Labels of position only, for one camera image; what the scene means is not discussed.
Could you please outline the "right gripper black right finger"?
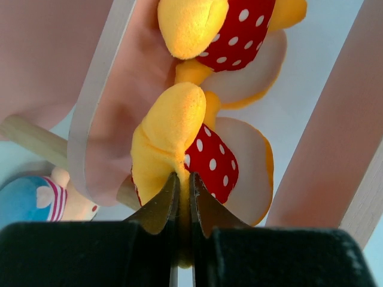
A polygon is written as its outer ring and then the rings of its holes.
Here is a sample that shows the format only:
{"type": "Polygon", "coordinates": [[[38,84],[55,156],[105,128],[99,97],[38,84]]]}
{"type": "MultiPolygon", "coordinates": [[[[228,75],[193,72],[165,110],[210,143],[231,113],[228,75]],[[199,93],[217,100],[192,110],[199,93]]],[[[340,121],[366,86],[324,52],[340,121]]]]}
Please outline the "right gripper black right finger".
{"type": "Polygon", "coordinates": [[[214,230],[235,230],[250,226],[224,207],[203,183],[198,173],[189,180],[191,251],[194,286],[228,286],[221,243],[212,236],[214,230]]]}

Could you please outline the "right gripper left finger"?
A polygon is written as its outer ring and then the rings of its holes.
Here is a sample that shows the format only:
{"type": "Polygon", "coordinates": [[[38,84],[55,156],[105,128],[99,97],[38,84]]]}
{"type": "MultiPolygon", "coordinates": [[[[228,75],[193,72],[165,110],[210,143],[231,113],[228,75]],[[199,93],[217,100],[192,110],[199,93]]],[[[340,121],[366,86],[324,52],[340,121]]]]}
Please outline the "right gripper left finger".
{"type": "Polygon", "coordinates": [[[126,286],[176,286],[180,182],[171,173],[160,192],[127,219],[135,232],[129,243],[126,286]]]}

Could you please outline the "yellow plush dotted dress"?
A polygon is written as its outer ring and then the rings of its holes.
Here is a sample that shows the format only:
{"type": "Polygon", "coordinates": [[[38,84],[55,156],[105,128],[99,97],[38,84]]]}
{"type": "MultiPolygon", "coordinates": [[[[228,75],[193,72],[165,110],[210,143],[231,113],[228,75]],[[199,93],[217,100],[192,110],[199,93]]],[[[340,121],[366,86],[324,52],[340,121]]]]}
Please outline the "yellow plush dotted dress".
{"type": "Polygon", "coordinates": [[[159,29],[179,60],[175,83],[215,93],[224,109],[261,99],[287,50],[285,30],[306,16],[306,1],[160,1],[159,29]]]}
{"type": "Polygon", "coordinates": [[[133,133],[132,182],[145,205],[171,173],[180,181],[181,243],[190,226],[189,180],[198,173],[208,192],[241,221],[257,225],[273,198],[273,152],[252,125],[219,117],[218,96],[190,82],[165,90],[133,133]]]}

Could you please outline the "small baby doll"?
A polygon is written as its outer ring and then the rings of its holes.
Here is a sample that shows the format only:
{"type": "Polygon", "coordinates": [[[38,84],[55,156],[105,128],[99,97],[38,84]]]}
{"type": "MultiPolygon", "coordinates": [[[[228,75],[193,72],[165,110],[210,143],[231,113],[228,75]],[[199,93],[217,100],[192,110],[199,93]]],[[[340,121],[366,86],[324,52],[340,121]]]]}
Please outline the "small baby doll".
{"type": "Polygon", "coordinates": [[[98,210],[59,167],[50,176],[22,176],[1,189],[1,227],[21,221],[90,221],[98,210]]]}

